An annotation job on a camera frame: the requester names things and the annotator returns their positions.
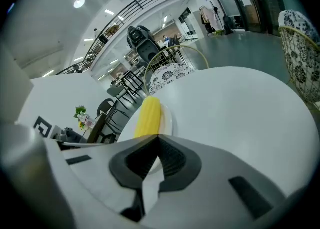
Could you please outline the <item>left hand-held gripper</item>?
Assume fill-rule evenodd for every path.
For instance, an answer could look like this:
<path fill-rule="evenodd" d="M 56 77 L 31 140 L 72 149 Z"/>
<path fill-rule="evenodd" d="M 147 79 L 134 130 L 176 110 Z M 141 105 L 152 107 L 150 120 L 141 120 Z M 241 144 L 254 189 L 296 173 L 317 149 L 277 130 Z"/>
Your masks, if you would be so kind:
<path fill-rule="evenodd" d="M 40 116 L 36 119 L 33 128 L 38 131 L 42 137 L 54 139 L 58 143 L 87 143 L 87 140 L 72 128 L 66 127 L 61 129 L 58 125 L 50 124 Z"/>

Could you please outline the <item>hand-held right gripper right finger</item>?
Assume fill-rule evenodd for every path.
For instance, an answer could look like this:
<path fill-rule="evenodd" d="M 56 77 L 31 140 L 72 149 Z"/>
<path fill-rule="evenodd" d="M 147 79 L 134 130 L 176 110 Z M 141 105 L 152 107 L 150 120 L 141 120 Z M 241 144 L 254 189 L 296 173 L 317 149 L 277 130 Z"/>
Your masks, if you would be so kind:
<path fill-rule="evenodd" d="M 147 227 L 251 227 L 286 200 L 268 177 L 228 151 L 174 136 L 160 139 L 193 151 L 201 169 L 185 189 L 159 194 Z"/>

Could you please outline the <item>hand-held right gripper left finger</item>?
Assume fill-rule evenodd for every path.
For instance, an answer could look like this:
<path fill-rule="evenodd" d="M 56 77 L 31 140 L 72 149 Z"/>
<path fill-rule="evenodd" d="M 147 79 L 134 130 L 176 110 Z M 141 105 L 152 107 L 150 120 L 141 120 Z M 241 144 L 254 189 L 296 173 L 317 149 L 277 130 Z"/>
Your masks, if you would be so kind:
<path fill-rule="evenodd" d="M 75 227 L 147 227 L 121 215 L 136 192 L 119 185 L 109 169 L 117 153 L 143 143 L 140 137 L 110 145 L 61 151 L 53 139 L 44 144 L 54 179 L 68 203 Z"/>

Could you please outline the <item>white plate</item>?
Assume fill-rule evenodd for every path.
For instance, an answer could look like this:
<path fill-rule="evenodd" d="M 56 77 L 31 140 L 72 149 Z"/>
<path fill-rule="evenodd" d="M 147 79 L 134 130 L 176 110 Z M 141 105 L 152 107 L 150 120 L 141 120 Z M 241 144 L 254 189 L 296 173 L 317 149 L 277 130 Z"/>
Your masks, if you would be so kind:
<path fill-rule="evenodd" d="M 173 130 L 174 130 L 174 124 L 173 124 L 172 113 L 169 110 L 167 105 L 161 104 L 161 119 L 160 119 L 160 126 L 159 126 L 158 133 L 160 135 L 172 136 Z M 157 157 L 149 171 L 149 174 L 152 174 L 158 171 L 161 167 L 162 167 L 161 160 L 159 157 Z"/>

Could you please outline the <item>yellow corn cob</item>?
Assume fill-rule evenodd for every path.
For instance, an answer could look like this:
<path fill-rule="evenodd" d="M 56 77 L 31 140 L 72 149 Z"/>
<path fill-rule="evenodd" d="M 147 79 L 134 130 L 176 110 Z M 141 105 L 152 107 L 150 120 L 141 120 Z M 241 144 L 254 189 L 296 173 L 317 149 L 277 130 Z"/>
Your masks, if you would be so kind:
<path fill-rule="evenodd" d="M 157 135 L 161 124 L 161 103 L 153 96 L 148 96 L 142 103 L 137 124 L 134 131 L 134 138 L 148 135 Z"/>

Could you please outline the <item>yellow flower bouquet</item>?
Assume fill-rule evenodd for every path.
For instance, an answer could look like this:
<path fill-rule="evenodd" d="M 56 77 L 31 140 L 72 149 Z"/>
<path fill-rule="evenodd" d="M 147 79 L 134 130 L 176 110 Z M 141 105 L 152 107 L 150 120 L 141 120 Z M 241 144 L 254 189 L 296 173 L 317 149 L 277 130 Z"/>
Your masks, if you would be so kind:
<path fill-rule="evenodd" d="M 83 105 L 78 106 L 78 107 L 75 108 L 75 115 L 74 115 L 73 117 L 74 117 L 75 119 L 77 119 L 77 121 L 78 121 L 78 127 L 79 127 L 81 130 L 84 129 L 85 124 L 84 124 L 83 122 L 81 122 L 79 116 L 80 116 L 80 114 L 85 114 L 86 111 L 87 111 L 87 109 L 86 109 Z"/>

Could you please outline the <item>black chair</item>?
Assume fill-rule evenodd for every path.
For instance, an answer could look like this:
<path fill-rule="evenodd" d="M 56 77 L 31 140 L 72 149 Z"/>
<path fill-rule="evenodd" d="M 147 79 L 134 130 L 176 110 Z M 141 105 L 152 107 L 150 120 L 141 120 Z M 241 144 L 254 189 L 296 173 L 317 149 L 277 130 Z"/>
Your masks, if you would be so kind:
<path fill-rule="evenodd" d="M 104 115 L 104 123 L 115 135 L 120 135 L 121 130 L 117 127 L 118 124 L 113 120 L 113 116 L 116 113 L 120 113 L 128 119 L 129 116 L 124 111 L 119 110 L 117 105 L 118 101 L 113 101 L 111 98 L 105 99 L 97 108 L 97 116 Z"/>

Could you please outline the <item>grey chair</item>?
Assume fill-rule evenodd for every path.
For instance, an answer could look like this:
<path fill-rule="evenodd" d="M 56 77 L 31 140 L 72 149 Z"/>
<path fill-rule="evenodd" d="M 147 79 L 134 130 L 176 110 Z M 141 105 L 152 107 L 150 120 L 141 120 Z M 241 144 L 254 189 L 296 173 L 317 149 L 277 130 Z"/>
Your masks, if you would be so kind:
<path fill-rule="evenodd" d="M 111 86 L 110 88 L 107 89 L 107 93 L 111 95 L 113 98 L 116 98 L 117 101 L 119 101 L 119 103 L 122 104 L 128 110 L 128 108 L 122 102 L 122 99 L 129 102 L 130 104 L 133 104 L 133 102 L 137 103 L 133 98 L 133 96 L 131 95 L 131 90 L 132 89 L 126 85 Z M 133 102 L 127 99 L 126 96 L 129 96 Z"/>

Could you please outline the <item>round floral seat cushion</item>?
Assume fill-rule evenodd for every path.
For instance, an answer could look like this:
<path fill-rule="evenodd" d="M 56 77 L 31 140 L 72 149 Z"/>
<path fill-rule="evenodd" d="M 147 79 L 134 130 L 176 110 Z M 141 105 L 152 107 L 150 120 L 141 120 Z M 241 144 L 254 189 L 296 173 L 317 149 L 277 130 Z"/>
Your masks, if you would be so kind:
<path fill-rule="evenodd" d="M 196 71 L 196 69 L 180 63 L 171 63 L 167 66 L 162 66 L 152 74 L 148 91 L 150 95 L 154 95 L 165 86 Z"/>

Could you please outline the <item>grey scooter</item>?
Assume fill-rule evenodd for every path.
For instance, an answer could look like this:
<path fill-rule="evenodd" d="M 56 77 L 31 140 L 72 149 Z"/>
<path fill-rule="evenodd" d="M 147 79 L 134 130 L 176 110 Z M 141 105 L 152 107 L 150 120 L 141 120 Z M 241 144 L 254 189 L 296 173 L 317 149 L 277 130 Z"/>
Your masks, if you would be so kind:
<path fill-rule="evenodd" d="M 150 30 L 142 25 L 130 26 L 127 30 L 126 39 L 130 48 L 137 52 L 147 65 L 163 50 Z"/>

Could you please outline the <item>gold chair white seat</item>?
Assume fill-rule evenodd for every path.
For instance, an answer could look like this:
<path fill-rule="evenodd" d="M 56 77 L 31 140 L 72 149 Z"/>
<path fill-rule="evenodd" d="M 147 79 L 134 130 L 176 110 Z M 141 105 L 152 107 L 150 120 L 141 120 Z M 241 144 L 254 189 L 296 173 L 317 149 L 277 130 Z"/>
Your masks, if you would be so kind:
<path fill-rule="evenodd" d="M 278 31 L 291 82 L 303 101 L 320 111 L 320 46 L 295 28 Z"/>

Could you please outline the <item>coat rack with clothes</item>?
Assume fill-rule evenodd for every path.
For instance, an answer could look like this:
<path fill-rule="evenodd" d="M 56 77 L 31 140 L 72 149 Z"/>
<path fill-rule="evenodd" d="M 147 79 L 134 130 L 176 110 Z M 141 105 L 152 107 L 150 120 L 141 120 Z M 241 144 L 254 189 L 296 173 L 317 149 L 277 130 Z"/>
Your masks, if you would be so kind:
<path fill-rule="evenodd" d="M 213 9 L 201 6 L 199 8 L 199 12 L 201 16 L 201 23 L 204 25 L 208 36 L 222 36 L 225 33 L 224 26 L 218 15 L 218 8 L 216 6 L 213 6 Z"/>

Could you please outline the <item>black metal railing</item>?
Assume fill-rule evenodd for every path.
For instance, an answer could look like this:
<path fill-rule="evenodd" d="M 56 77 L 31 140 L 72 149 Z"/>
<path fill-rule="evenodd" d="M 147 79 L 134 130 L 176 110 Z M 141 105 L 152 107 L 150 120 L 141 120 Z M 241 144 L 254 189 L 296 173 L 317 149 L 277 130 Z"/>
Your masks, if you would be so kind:
<path fill-rule="evenodd" d="M 104 36 L 108 41 L 113 38 L 116 32 L 129 24 L 129 21 L 138 15 L 138 13 L 146 10 L 151 5 L 161 0 L 134 0 L 121 10 L 108 24 L 101 30 L 93 44 L 88 49 L 84 58 L 79 62 L 58 72 L 58 75 L 79 74 L 89 70 L 98 55 L 102 52 L 105 43 L 100 40 L 100 36 Z"/>

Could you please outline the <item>floral chair cushion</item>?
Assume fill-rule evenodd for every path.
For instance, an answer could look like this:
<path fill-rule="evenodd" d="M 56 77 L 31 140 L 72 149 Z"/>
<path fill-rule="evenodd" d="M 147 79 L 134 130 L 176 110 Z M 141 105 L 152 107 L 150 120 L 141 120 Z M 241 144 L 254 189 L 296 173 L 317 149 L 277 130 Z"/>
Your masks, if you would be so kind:
<path fill-rule="evenodd" d="M 320 47 L 318 31 L 302 13 L 295 10 L 284 10 L 278 16 L 278 24 L 280 27 L 287 26 L 302 32 Z"/>

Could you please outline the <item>black frame table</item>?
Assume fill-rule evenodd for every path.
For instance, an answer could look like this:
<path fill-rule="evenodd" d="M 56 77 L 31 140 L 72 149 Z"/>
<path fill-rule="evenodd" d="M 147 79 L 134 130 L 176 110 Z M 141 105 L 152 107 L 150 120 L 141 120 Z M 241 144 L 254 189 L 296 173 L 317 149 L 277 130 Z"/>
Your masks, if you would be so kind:
<path fill-rule="evenodd" d="M 132 95 L 138 95 L 143 90 L 143 81 L 135 75 L 131 70 L 127 71 L 120 82 L 129 90 Z"/>

